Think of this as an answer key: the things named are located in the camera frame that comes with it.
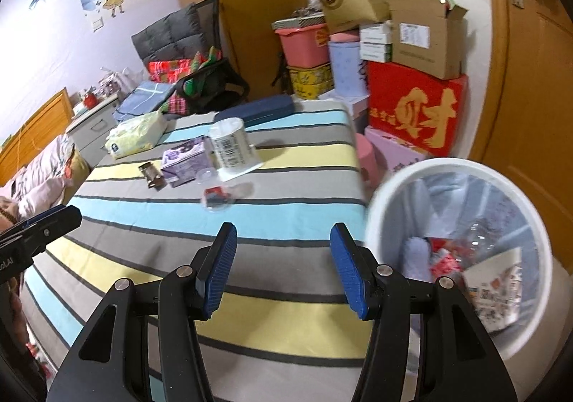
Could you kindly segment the white wrapper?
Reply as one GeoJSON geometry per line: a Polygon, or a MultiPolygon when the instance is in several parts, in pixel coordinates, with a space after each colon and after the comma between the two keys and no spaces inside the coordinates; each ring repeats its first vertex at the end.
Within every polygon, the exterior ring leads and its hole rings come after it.
{"type": "Polygon", "coordinates": [[[466,269],[463,279],[476,315],[488,333],[501,331],[520,317],[521,248],[505,250],[466,269]]]}

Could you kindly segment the white foam fruit net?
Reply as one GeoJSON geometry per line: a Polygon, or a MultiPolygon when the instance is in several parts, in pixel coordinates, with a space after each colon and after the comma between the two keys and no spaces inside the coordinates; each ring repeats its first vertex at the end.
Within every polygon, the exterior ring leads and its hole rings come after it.
{"type": "Polygon", "coordinates": [[[407,239],[402,247],[402,274],[416,281],[430,283],[430,245],[420,237],[407,239]]]}

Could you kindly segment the brown snack wrapper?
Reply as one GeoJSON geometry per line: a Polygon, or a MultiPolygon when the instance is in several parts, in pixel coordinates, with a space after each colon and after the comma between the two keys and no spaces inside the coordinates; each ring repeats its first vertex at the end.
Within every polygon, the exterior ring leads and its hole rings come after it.
{"type": "Polygon", "coordinates": [[[153,188],[154,190],[159,191],[165,187],[166,181],[163,174],[152,162],[147,161],[139,165],[138,169],[146,179],[148,188],[153,188]]]}

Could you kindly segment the clear plastic water bottle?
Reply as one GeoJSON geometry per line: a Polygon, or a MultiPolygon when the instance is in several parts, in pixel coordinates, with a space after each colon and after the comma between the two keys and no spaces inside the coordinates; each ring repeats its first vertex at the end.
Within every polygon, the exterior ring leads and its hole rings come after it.
{"type": "Polygon", "coordinates": [[[448,250],[461,271],[465,271],[486,260],[509,254],[511,266],[521,264],[521,247],[515,246],[515,239],[521,235],[521,227],[507,229],[501,224],[478,217],[460,227],[448,240],[448,250]]]}

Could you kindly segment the purple milk carton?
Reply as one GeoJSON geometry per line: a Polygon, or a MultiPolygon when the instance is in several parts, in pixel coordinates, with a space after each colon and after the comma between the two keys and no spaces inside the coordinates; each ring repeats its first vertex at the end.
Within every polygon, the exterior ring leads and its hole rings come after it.
{"type": "Polygon", "coordinates": [[[196,179],[203,169],[214,168],[212,145],[207,137],[194,137],[163,152],[160,170],[171,187],[196,179]]]}

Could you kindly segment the white blue yogurt cup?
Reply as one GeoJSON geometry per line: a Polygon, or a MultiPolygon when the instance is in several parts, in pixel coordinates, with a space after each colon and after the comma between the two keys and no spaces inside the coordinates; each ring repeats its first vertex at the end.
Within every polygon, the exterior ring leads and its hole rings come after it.
{"type": "Polygon", "coordinates": [[[233,117],[216,121],[209,129],[208,138],[222,182],[229,182],[262,167],[263,162],[249,141],[242,119],[233,117]]]}

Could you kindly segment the floral bed quilt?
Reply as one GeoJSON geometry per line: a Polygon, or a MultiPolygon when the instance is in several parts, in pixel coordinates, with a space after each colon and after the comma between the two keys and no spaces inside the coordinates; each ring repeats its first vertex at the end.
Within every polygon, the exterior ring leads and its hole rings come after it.
{"type": "Polygon", "coordinates": [[[72,138],[58,135],[29,164],[1,184],[1,213],[22,221],[67,204],[90,172],[72,138]]]}

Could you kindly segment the grey drawer cabinet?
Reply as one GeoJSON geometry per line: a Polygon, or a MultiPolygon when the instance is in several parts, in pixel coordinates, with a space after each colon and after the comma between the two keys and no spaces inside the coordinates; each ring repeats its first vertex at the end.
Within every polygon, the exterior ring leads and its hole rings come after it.
{"type": "Polygon", "coordinates": [[[119,106],[117,94],[110,95],[91,110],[76,118],[66,128],[66,134],[73,140],[76,150],[93,168],[106,154],[105,142],[116,126],[114,111],[119,106]]]}

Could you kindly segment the yellow tissue pack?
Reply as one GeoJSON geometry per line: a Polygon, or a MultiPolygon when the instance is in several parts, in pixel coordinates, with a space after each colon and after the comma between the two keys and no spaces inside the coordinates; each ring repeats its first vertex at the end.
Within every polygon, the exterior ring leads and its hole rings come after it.
{"type": "Polygon", "coordinates": [[[113,159],[128,157],[152,149],[167,128],[160,111],[122,121],[110,131],[105,149],[113,159]]]}

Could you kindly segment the red cup on cabinet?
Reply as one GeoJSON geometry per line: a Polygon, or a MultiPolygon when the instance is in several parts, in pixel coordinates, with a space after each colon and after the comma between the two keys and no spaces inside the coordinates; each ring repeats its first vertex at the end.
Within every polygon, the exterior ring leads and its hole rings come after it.
{"type": "Polygon", "coordinates": [[[83,105],[85,105],[86,109],[91,110],[95,108],[99,103],[98,97],[94,94],[93,91],[87,91],[83,95],[83,105]]]}

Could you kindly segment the navy glasses case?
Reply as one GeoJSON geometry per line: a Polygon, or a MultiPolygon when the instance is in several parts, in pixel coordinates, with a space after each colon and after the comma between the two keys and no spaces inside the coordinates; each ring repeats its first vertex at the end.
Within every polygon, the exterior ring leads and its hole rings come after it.
{"type": "Polygon", "coordinates": [[[217,123],[230,118],[239,118],[244,122],[244,126],[248,128],[249,126],[265,124],[268,121],[288,117],[294,113],[295,105],[292,98],[289,95],[280,94],[220,111],[214,116],[213,122],[217,123]]]}

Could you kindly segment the red plaid blanket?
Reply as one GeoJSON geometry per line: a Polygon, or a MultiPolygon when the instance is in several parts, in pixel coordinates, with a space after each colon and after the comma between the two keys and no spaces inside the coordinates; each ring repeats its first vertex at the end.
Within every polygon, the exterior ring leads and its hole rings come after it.
{"type": "MultiPolygon", "coordinates": [[[[210,47],[207,54],[197,52],[193,58],[175,59],[174,61],[151,61],[148,64],[150,80],[163,84],[176,84],[177,81],[198,72],[222,59],[222,51],[210,47]]],[[[159,110],[163,114],[189,116],[198,112],[202,99],[205,79],[192,78],[184,81],[183,94],[174,91],[159,110]]]]}

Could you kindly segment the yellow patterned box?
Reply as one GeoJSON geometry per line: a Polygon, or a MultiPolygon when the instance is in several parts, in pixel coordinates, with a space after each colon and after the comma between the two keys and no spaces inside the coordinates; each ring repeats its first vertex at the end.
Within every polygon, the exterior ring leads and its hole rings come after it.
{"type": "Polygon", "coordinates": [[[329,62],[313,68],[289,67],[292,89],[302,99],[314,100],[334,89],[334,80],[329,62]]]}

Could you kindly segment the grey padded chair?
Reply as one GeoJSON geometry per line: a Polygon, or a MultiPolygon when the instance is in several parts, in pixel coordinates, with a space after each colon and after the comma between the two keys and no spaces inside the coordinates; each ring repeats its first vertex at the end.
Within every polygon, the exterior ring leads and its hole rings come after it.
{"type": "Polygon", "coordinates": [[[145,66],[221,49],[220,0],[202,0],[175,11],[131,36],[145,66]]]}

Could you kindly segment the lavender cylindrical container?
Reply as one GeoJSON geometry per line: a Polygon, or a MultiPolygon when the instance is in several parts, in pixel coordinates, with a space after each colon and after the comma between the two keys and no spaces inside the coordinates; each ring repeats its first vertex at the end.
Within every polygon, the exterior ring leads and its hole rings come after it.
{"type": "Polygon", "coordinates": [[[360,56],[358,34],[332,34],[328,51],[337,94],[345,97],[365,97],[368,94],[366,68],[360,56]]]}

